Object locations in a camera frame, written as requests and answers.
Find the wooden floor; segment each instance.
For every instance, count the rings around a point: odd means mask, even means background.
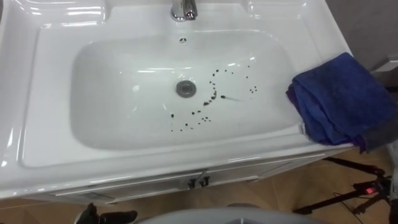
[[[385,149],[368,155],[359,155],[350,150],[336,157],[359,161],[393,170],[392,162]],[[317,161],[259,182],[226,184],[156,197],[141,198],[123,202],[113,207],[99,207],[100,213],[121,210],[137,210],[139,219],[187,208],[225,207],[231,203],[251,203],[264,209],[290,212],[320,200],[333,197],[333,193],[347,193],[351,184],[373,180],[374,176],[331,164]],[[350,208],[364,202],[364,199],[347,201]],[[34,200],[14,199],[0,201],[0,223],[6,224],[71,224],[84,205],[49,203]],[[389,207],[386,202],[373,205],[358,218],[363,223],[387,223]],[[313,218],[327,223],[361,223],[342,204],[316,210]]]

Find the drain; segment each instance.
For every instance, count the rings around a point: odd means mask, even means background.
[[[197,92],[197,87],[191,81],[185,80],[177,84],[176,91],[179,96],[189,98]]]
[[[181,43],[181,44],[187,43],[187,38],[181,37],[181,38],[180,38],[180,43]]]

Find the folded towel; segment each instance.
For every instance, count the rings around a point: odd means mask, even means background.
[[[369,149],[366,146],[373,143],[365,144],[362,134],[384,129],[398,114],[384,87],[348,53],[297,75],[287,96],[303,118],[309,137],[321,144],[353,142],[362,150]],[[368,132],[366,139],[373,141],[375,133]]]

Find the tripod leg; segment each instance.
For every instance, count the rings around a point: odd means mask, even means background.
[[[365,213],[366,209],[369,208],[371,205],[375,204],[376,202],[380,201],[384,199],[384,197],[381,194],[377,194],[376,196],[374,196],[373,198],[370,198],[369,200],[367,200],[366,202],[362,203],[361,205],[359,205],[358,207],[356,207],[353,210],[354,214],[361,214],[361,213]]]
[[[345,159],[327,157],[327,158],[324,158],[323,160],[334,162],[335,164],[339,164],[341,166],[349,167],[352,169],[360,170],[360,171],[363,171],[368,174],[374,174],[377,176],[379,176],[379,175],[383,176],[385,174],[384,170],[379,169],[375,166],[369,166],[369,165],[364,165],[364,164],[360,164],[357,162],[351,162],[351,161],[347,161]]]
[[[367,193],[365,191],[363,191],[363,190],[354,190],[354,191],[349,192],[347,194],[343,194],[343,195],[340,195],[340,196],[337,196],[337,197],[334,197],[334,198],[331,198],[331,199],[328,199],[328,200],[324,200],[322,202],[318,202],[318,203],[315,203],[313,205],[307,205],[307,206],[304,206],[302,208],[295,209],[295,210],[293,210],[293,212],[297,213],[297,214],[301,214],[301,215],[308,215],[308,214],[312,213],[312,210],[315,210],[315,209],[318,209],[318,208],[322,208],[322,207],[326,207],[326,206],[329,206],[329,205],[333,205],[335,203],[339,203],[339,202],[342,202],[342,201],[345,201],[345,200],[348,200],[348,199],[351,199],[351,198],[359,197],[359,196],[362,196],[362,195],[366,195],[366,194]]]

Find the cabinet handle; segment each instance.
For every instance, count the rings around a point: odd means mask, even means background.
[[[209,179],[210,179],[210,177],[204,177],[203,180],[199,181],[199,184],[201,185],[201,187],[209,186]]]
[[[188,187],[189,187],[190,190],[195,188],[195,182],[196,181],[197,181],[196,179],[190,179],[189,180]]]

